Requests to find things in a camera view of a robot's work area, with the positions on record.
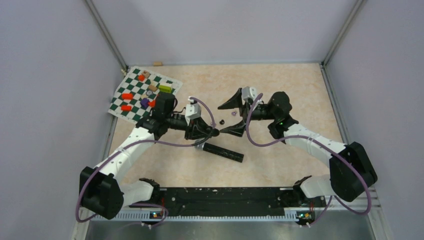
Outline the black earbud charging case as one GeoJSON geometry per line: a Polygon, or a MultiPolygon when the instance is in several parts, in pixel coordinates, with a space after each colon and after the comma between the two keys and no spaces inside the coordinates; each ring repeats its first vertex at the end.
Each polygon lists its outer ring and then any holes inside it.
{"type": "Polygon", "coordinates": [[[209,133],[212,137],[217,137],[220,134],[220,131],[216,128],[211,129],[210,133],[209,133]]]}

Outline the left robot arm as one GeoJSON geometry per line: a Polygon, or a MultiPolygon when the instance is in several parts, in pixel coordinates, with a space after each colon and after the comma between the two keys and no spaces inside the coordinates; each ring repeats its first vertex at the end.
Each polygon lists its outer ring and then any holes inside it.
{"type": "Polygon", "coordinates": [[[154,144],[182,148],[183,144],[161,141],[169,129],[184,132],[184,139],[194,140],[188,147],[200,145],[219,135],[213,120],[207,124],[201,117],[204,108],[211,110],[198,98],[189,97],[185,113],[175,112],[177,98],[171,93],[159,93],[150,114],[142,117],[126,140],[95,167],[85,167],[79,177],[79,193],[75,218],[79,223],[81,207],[108,220],[113,219],[123,207],[144,202],[154,207],[160,202],[160,193],[151,180],[140,179],[131,184],[120,185],[123,177],[142,154],[154,144]]]}

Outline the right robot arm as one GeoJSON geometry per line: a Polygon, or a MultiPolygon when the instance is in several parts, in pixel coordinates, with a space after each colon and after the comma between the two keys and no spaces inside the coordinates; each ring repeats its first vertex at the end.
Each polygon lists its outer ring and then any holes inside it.
{"type": "Polygon", "coordinates": [[[292,108],[284,91],[275,92],[264,103],[254,87],[239,88],[218,109],[238,109],[242,120],[221,133],[242,137],[249,133],[251,122],[270,120],[267,128],[275,142],[302,149],[324,163],[329,174],[306,176],[295,183],[293,200],[299,206],[307,206],[321,196],[335,196],[350,203],[364,194],[371,201],[369,188],[378,177],[365,148],[358,142],[337,142],[309,130],[290,115],[292,108]]]}

